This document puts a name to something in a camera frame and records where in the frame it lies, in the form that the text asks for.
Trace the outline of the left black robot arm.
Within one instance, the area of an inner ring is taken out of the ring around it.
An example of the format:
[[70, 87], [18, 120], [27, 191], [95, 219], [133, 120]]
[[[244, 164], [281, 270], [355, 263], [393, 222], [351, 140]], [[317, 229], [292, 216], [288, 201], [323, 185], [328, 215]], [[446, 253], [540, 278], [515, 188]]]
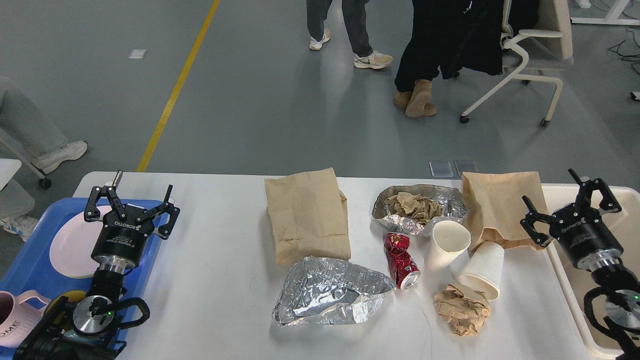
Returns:
[[60, 294], [42, 309], [42, 317], [18, 345], [15, 360], [114, 360], [126, 348], [118, 334], [150, 318], [140, 287], [153, 268], [147, 250], [151, 237], [166, 240], [180, 209], [171, 201], [172, 185], [154, 207], [123, 202], [118, 171], [110, 185], [94, 186], [81, 214], [82, 224], [96, 225], [93, 234], [76, 239], [89, 254], [66, 251], [73, 261], [91, 260], [89, 287], [80, 300]]

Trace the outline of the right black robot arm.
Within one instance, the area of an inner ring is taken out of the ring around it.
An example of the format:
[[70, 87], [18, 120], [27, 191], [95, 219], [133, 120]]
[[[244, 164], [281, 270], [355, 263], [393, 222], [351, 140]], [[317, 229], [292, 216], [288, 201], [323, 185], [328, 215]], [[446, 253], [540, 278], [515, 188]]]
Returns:
[[639, 333], [640, 285], [622, 262], [623, 246], [602, 219], [621, 212], [621, 205], [601, 178], [580, 177], [573, 169], [569, 173], [579, 187], [574, 202], [543, 214], [522, 196], [528, 212], [521, 226], [542, 248], [556, 239], [574, 268], [590, 272], [596, 287], [583, 297], [587, 320], [619, 344], [621, 360], [637, 360], [640, 349], [631, 335]]

